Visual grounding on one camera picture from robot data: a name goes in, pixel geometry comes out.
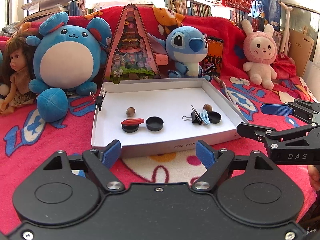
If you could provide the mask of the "person's hand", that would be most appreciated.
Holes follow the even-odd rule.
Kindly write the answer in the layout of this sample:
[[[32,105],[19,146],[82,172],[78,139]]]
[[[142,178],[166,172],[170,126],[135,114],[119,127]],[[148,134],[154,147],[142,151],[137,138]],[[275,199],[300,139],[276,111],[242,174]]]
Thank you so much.
[[[319,170],[313,165],[308,166],[308,175],[310,186],[313,188],[314,191],[319,192],[320,183],[319,183]]]

